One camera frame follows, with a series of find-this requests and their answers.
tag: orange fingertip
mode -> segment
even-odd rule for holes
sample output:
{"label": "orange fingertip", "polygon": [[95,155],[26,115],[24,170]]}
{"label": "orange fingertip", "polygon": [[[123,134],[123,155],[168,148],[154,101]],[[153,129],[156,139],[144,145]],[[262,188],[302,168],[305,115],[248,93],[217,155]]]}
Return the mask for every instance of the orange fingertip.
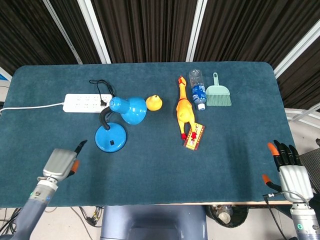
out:
{"label": "orange fingertip", "polygon": [[78,167],[79,167],[79,163],[80,163],[80,161],[77,159],[77,160],[75,160],[74,161],[74,164],[72,165],[72,168],[71,168],[71,170],[70,171],[72,171],[72,172],[74,172],[74,173],[76,173],[77,172],[77,170],[78,170]]}
{"label": "orange fingertip", "polygon": [[264,184],[267,184],[268,182],[272,183],[271,179],[268,177],[267,174],[262,174],[262,179],[264,181]]}
{"label": "orange fingertip", "polygon": [[279,156],[277,148],[271,142],[268,142],[268,148],[273,156]]}

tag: teal tablecloth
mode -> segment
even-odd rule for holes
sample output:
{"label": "teal tablecloth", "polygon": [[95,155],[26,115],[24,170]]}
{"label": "teal tablecloth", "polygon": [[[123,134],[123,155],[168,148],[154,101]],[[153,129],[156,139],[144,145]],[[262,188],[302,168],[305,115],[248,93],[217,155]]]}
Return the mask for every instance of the teal tablecloth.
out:
{"label": "teal tablecloth", "polygon": [[[231,107],[195,111],[205,125],[197,151],[183,147],[176,116],[178,77],[202,70],[206,87],[213,72],[231,92]],[[273,69],[264,62],[171,62],[24,66],[18,69],[5,107],[49,105],[65,95],[96,94],[90,79],[105,79],[119,97],[157,94],[163,107],[139,125],[124,126],[127,142],[116,153],[95,144],[98,113],[65,113],[62,106],[5,110],[0,117],[0,207],[23,206],[54,148],[78,156],[76,175],[59,183],[52,206],[263,201],[262,174],[279,183],[267,142],[292,144]],[[103,93],[107,89],[101,86]],[[191,99],[191,88],[187,86]]]}

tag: lamp base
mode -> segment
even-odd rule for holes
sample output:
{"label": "lamp base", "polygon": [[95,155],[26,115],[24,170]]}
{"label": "lamp base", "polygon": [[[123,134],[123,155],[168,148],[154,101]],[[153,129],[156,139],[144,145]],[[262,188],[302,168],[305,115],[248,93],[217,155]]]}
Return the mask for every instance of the lamp base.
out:
{"label": "lamp base", "polygon": [[125,129],[115,122],[108,122],[109,130],[100,126],[95,133],[95,144],[106,153],[119,151],[126,143],[127,133]]}

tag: white cable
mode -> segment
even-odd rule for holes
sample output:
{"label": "white cable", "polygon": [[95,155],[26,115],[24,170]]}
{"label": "white cable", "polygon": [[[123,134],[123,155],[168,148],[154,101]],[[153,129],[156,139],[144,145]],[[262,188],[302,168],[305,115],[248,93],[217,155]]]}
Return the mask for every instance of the white cable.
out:
{"label": "white cable", "polygon": [[298,196],[302,201],[304,201],[304,203],[309,207],[309,202],[307,201],[307,199],[304,198],[304,196],[302,196],[300,193],[296,192],[296,191],[281,191],[280,194],[284,194],[284,193],[289,193],[289,194],[294,194],[296,196]]}
{"label": "white cable", "polygon": [[17,110],[17,109],[43,109],[43,108],[50,108],[50,107],[54,107],[54,106],[59,106],[59,105],[63,105],[63,102],[60,103],[55,103],[55,104],[51,104],[51,105],[44,105],[44,106],[22,106],[22,107],[5,107],[0,109],[0,115],[1,112],[4,110]]}

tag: green hand broom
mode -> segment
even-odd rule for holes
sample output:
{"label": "green hand broom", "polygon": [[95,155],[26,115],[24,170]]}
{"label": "green hand broom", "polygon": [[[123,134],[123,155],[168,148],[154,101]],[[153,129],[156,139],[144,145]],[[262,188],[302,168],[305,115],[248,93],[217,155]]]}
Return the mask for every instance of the green hand broom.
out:
{"label": "green hand broom", "polygon": [[219,85],[218,74],[213,73],[214,85],[208,86],[205,91],[207,106],[231,106],[230,92],[225,86]]}

